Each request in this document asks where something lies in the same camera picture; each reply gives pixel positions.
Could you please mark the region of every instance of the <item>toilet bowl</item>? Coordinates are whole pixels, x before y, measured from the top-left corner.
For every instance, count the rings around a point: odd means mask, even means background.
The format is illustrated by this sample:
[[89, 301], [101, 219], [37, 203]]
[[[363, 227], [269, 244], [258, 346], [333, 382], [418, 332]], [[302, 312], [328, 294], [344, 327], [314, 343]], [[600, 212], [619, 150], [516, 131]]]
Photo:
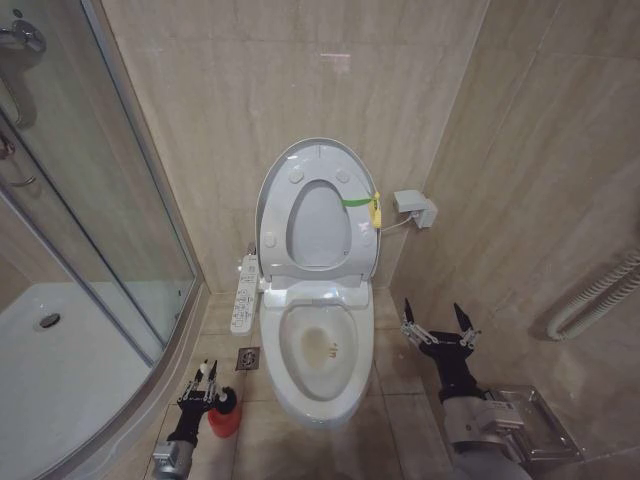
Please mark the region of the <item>toilet bowl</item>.
[[310, 427], [343, 424], [366, 393], [379, 232], [368, 204], [343, 201], [375, 191], [351, 150], [321, 138], [287, 149], [260, 190], [262, 348], [278, 401]]

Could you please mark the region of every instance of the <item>toilet lid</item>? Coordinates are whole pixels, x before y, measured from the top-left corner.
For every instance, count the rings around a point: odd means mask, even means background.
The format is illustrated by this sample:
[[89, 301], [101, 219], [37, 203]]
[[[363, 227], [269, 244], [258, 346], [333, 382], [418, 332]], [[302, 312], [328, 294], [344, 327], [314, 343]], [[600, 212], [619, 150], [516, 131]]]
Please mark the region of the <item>toilet lid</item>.
[[267, 174], [256, 212], [266, 280], [368, 280], [379, 232], [368, 205], [344, 206], [343, 200], [375, 191], [366, 167], [339, 142], [309, 139], [287, 149]]

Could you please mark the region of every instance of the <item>green tape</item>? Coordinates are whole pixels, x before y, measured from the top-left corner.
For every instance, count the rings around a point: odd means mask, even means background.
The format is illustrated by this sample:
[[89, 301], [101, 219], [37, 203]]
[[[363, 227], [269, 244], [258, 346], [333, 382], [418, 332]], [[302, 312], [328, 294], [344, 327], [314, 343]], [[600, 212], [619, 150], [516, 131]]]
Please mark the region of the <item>green tape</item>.
[[369, 203], [372, 198], [362, 198], [360, 200], [342, 200], [343, 207], [360, 207]]

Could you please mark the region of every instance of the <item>shower enclosure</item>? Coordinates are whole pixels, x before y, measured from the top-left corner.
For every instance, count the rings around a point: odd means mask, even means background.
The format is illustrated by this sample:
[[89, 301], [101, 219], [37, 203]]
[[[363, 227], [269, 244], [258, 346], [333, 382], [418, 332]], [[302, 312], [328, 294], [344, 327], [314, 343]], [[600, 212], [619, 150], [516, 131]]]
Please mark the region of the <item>shower enclosure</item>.
[[115, 418], [201, 281], [100, 15], [0, 0], [3, 480], [46, 474]]

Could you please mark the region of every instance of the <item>robotic claw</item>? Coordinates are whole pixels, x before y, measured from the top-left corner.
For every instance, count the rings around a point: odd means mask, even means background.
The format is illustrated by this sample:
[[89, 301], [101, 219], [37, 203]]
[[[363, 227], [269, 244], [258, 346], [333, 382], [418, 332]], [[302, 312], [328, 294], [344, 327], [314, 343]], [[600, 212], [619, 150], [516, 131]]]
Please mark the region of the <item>robotic claw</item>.
[[438, 396], [454, 452], [454, 478], [531, 480], [511, 450], [511, 434], [522, 429], [524, 422], [513, 404], [487, 400], [478, 388], [467, 358], [482, 332], [474, 330], [457, 303], [453, 307], [462, 334], [425, 330], [415, 323], [407, 299], [400, 329], [438, 368], [442, 385]]
[[[173, 433], [166, 442], [158, 442], [153, 452], [155, 462], [154, 477], [161, 480], [184, 480], [191, 470], [191, 457], [198, 445], [198, 425], [202, 415], [209, 410], [216, 409], [222, 415], [230, 413], [237, 404], [235, 392], [230, 387], [224, 387], [218, 392], [216, 370], [218, 362], [208, 368], [205, 360], [195, 374], [193, 380], [187, 383], [184, 393], [178, 399], [178, 406], [182, 410], [180, 420]], [[198, 390], [200, 382], [207, 376], [204, 390]]]

